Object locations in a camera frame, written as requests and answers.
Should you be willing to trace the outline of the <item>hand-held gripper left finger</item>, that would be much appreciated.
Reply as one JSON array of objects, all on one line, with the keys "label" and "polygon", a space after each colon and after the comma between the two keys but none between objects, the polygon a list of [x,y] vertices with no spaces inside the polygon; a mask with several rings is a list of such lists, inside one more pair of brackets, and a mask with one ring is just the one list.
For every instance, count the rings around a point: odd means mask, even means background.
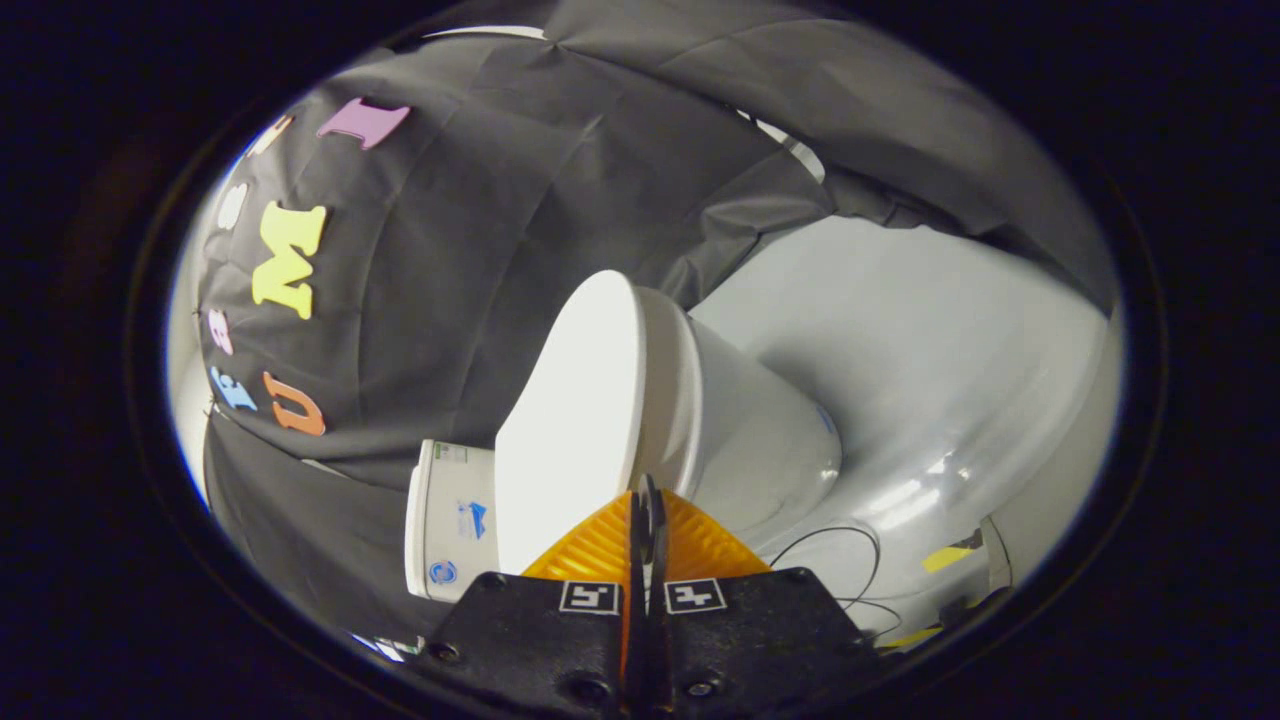
[{"label": "hand-held gripper left finger", "polygon": [[428,638],[419,673],[512,717],[630,717],[646,684],[652,487],[614,501],[618,580],[485,571]]}]

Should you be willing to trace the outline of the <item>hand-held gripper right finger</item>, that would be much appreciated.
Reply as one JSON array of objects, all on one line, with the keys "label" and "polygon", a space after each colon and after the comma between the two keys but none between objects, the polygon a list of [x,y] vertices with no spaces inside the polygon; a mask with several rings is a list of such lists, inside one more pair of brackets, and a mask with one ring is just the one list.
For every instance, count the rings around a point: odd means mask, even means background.
[{"label": "hand-held gripper right finger", "polygon": [[648,571],[653,717],[823,714],[883,667],[814,571],[774,570],[699,509],[654,486]]}]

